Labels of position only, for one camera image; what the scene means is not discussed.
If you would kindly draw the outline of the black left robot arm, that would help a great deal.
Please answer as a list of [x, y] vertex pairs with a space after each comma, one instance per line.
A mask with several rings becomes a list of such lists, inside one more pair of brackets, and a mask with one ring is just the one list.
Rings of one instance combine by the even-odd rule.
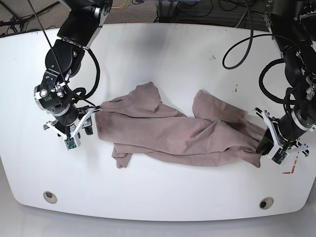
[[[283, 165], [291, 153], [308, 156], [308, 146], [299, 139], [316, 128], [316, 52], [300, 19], [303, 6], [297, 0], [266, 1], [265, 20], [281, 58], [262, 70], [259, 87], [269, 99], [283, 106], [285, 114], [275, 118], [258, 108], [254, 112], [267, 125], [257, 152], [278, 165]], [[263, 79], [271, 67], [282, 63], [290, 87], [283, 98], [278, 98], [265, 89]]]

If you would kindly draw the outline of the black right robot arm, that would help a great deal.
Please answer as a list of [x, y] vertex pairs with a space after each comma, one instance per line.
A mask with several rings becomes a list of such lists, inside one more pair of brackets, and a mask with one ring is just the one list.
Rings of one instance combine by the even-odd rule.
[[[65, 0], [70, 8], [66, 21], [45, 57], [46, 70], [41, 84], [34, 89], [34, 99], [41, 110], [54, 116], [43, 128], [51, 128], [62, 137], [67, 150], [80, 146], [80, 129], [87, 135], [93, 133], [91, 116], [101, 109], [88, 99], [95, 93], [100, 81], [100, 66], [90, 49], [112, 8], [111, 0]], [[96, 67], [96, 79], [90, 92], [85, 88], [70, 89], [69, 79], [81, 67], [81, 61], [88, 53]], [[88, 103], [76, 107], [79, 101]]]

